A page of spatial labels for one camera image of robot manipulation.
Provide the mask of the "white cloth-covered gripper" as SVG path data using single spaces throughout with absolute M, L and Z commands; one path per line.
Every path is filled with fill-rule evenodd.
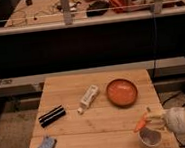
M 167 127 L 173 133 L 184 134 L 185 133 L 185 110 L 183 108 L 174 107 L 171 109 L 163 110 L 156 109 L 151 110 L 149 107 L 146 109 L 148 120 L 157 120 L 163 117 L 163 120 L 148 121 L 146 127 L 158 131 L 165 130 Z

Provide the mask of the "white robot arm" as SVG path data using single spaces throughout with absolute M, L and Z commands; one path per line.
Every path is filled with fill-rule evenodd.
M 177 134 L 185 134 L 185 107 L 149 111 L 145 116 L 146 124 L 157 130 L 167 129 Z

